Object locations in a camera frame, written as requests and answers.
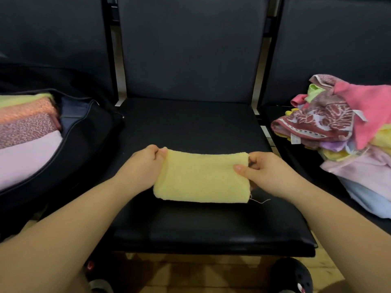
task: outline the stack of towels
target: stack of towels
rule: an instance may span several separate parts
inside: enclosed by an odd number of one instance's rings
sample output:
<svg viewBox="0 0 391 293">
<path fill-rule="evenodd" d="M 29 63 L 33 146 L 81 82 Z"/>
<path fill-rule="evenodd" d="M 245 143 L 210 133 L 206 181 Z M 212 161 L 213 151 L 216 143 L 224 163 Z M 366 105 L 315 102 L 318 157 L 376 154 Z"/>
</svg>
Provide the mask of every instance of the stack of towels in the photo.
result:
<svg viewBox="0 0 391 293">
<path fill-rule="evenodd" d="M 310 82 L 272 130 L 318 150 L 321 168 L 337 175 L 352 199 L 391 218 L 391 86 L 355 85 L 326 74 Z"/>
<path fill-rule="evenodd" d="M 0 96 L 0 191 L 39 171 L 62 136 L 53 96 Z"/>
</svg>

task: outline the row of chairs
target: row of chairs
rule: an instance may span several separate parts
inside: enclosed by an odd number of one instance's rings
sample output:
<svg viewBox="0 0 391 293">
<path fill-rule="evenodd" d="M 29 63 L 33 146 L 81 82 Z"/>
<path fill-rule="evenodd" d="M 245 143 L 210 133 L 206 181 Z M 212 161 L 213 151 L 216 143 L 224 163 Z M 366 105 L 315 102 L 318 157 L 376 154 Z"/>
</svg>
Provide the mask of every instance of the row of chairs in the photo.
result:
<svg viewBox="0 0 391 293">
<path fill-rule="evenodd" d="M 154 143 L 206 154 L 271 151 L 251 100 L 270 0 L 117 0 L 127 99 L 108 167 Z M 100 79 L 118 100 L 107 0 L 1 0 L 0 52 L 73 68 Z M 391 0 L 280 0 L 258 111 L 271 123 L 317 73 L 356 84 L 391 84 Z M 274 138 L 311 182 L 391 233 L 364 211 L 321 158 Z M 271 196 L 262 190 L 259 201 Z M 110 228 L 112 249 L 192 254 L 314 256 L 301 213 L 272 197 L 260 205 L 198 204 L 137 196 Z"/>
</svg>

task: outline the chair backrest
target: chair backrest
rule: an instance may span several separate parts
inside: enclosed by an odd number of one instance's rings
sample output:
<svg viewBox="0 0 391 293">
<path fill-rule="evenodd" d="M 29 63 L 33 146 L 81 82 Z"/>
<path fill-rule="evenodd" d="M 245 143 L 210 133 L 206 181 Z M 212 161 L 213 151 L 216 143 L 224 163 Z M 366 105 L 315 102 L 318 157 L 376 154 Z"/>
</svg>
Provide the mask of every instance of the chair backrest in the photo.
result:
<svg viewBox="0 0 391 293">
<path fill-rule="evenodd" d="M 118 0 L 130 96 L 252 98 L 269 0 Z"/>
<path fill-rule="evenodd" d="M 112 101 L 118 100 L 102 2 L 0 0 L 0 55 L 87 72 L 108 89 Z"/>
<path fill-rule="evenodd" d="M 391 84 L 391 0 L 282 0 L 260 105 L 306 93 L 314 74 Z"/>
</svg>

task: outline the left hand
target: left hand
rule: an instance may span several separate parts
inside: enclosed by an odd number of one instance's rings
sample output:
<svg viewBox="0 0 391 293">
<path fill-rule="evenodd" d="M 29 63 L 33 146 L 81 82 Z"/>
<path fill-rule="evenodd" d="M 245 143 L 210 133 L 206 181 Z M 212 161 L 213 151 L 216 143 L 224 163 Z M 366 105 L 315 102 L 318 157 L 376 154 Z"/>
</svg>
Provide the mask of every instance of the left hand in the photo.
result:
<svg viewBox="0 0 391 293">
<path fill-rule="evenodd" d="M 159 149 L 156 145 L 133 153 L 112 178 L 116 189 L 131 199 L 151 188 L 159 177 L 166 155 L 167 148 Z"/>
</svg>

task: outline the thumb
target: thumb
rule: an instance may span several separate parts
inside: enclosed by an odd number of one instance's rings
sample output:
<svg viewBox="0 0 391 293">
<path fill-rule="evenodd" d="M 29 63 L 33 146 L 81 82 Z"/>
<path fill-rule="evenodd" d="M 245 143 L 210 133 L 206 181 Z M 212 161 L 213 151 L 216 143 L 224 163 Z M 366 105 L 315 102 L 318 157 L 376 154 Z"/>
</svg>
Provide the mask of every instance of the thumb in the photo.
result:
<svg viewBox="0 0 391 293">
<path fill-rule="evenodd" d="M 239 175 L 256 183 L 257 177 L 259 175 L 258 170 L 243 166 L 241 164 L 236 164 L 233 168 Z"/>
<path fill-rule="evenodd" d="M 168 152 L 167 147 L 159 149 L 158 152 L 156 153 L 155 160 L 160 163 L 163 163 L 167 156 L 167 152 Z"/>
</svg>

